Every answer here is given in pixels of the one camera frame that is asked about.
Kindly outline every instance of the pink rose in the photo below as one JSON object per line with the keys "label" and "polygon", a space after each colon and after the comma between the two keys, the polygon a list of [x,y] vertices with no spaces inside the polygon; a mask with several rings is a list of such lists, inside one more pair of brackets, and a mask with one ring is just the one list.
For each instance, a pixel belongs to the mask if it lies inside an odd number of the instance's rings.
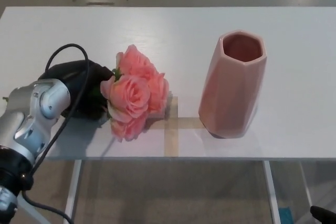
{"label": "pink rose", "polygon": [[169,93],[169,84],[164,78],[164,73],[153,76],[148,81],[148,87],[151,92],[148,106],[149,113],[163,113]]}
{"label": "pink rose", "polygon": [[117,54],[117,68],[124,74],[139,76],[149,80],[158,74],[155,66],[135,45],[130,45],[125,53]]}
{"label": "pink rose", "polygon": [[122,75],[100,83],[102,95],[109,100],[109,113],[114,120],[129,123],[148,110],[150,90],[146,81],[137,76]]}
{"label": "pink rose", "polygon": [[122,123],[117,120],[111,120],[111,131],[116,139],[121,142],[122,139],[130,141],[142,132],[146,123],[147,113],[143,113],[138,118],[133,118],[128,123]]}

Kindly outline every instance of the vase opening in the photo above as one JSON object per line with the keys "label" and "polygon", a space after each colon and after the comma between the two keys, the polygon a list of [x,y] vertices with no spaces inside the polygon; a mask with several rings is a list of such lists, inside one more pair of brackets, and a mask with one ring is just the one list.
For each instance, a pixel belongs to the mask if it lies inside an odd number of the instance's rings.
{"label": "vase opening", "polygon": [[263,55],[259,40],[244,34],[233,34],[223,39],[223,50],[227,56],[249,62]]}

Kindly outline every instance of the concrete floor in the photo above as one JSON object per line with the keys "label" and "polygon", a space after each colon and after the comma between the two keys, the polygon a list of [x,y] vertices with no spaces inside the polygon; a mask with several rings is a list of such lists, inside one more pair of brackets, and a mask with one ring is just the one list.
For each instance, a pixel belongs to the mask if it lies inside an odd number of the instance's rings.
{"label": "concrete floor", "polygon": [[[0,15],[6,6],[336,6],[336,0],[0,0]],[[72,166],[45,162],[29,195],[64,209]],[[291,207],[298,219],[308,210],[298,165],[272,168],[279,205]],[[51,223],[62,223],[43,213]],[[90,161],[75,222],[260,224],[271,223],[271,215],[260,162]],[[19,210],[12,223],[35,221]]]}

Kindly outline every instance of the black cable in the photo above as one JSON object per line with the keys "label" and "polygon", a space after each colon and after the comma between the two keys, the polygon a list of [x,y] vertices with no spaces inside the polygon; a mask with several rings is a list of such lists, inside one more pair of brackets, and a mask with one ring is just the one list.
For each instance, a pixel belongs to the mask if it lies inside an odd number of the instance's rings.
{"label": "black cable", "polygon": [[[52,138],[52,140],[50,141],[50,143],[48,144],[48,146],[46,147],[46,149],[43,151],[41,157],[39,158],[39,160],[36,162],[35,166],[33,167],[33,169],[31,170],[30,174],[33,176],[36,172],[36,170],[40,167],[41,163],[43,162],[43,160],[45,159],[45,157],[47,156],[47,153],[48,151],[50,150],[50,148],[52,147],[52,145],[56,142],[57,138],[60,136],[61,132],[64,130],[64,128],[67,126],[70,118],[73,116],[77,106],[78,106],[78,103],[80,102],[82,96],[83,96],[83,93],[85,91],[85,88],[86,88],[86,85],[87,85],[87,82],[89,80],[89,57],[88,57],[88,54],[85,52],[85,50],[77,45],[77,44],[67,44],[67,45],[64,45],[60,48],[58,48],[50,57],[50,59],[48,60],[48,63],[47,63],[47,66],[46,66],[46,70],[45,71],[48,71],[50,65],[51,65],[51,62],[52,60],[56,57],[56,55],[58,55],[59,52],[61,52],[62,50],[68,48],[68,47],[76,47],[78,48],[79,50],[81,50],[81,52],[83,53],[84,57],[85,57],[85,62],[86,62],[86,75],[85,75],[85,80],[84,80],[84,83],[78,93],[78,96],[68,114],[68,116],[64,119],[62,125],[60,126],[60,128],[58,129],[58,131],[56,132],[55,136]],[[46,206],[46,205],[43,205],[43,204],[40,204],[40,203],[37,203],[37,202],[34,202],[32,201],[31,199],[28,198],[27,194],[26,194],[26,191],[22,191],[22,197],[24,198],[25,201],[27,201],[30,205],[34,206],[34,207],[37,207],[37,208],[41,208],[41,209],[44,209],[44,210],[47,210],[47,211],[50,211],[50,212],[53,212],[55,214],[58,214],[60,216],[62,216],[64,219],[66,219],[68,221],[69,224],[74,224],[73,221],[70,219],[69,216],[67,216],[64,212],[56,209],[56,208],[53,208],[53,207],[49,207],[49,206]]]}

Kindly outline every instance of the tape strip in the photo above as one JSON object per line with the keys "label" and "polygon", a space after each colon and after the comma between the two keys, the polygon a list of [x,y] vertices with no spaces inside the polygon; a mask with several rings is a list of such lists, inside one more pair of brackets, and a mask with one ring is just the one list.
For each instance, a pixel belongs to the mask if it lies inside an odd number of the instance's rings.
{"label": "tape strip", "polygon": [[179,100],[172,97],[169,106],[164,114],[164,156],[178,157],[178,139],[179,139],[179,123],[178,123],[178,107]]}
{"label": "tape strip", "polygon": [[172,97],[168,102],[164,120],[152,118],[147,121],[147,129],[164,130],[164,156],[178,157],[179,129],[203,129],[199,118],[179,118],[179,100]]}

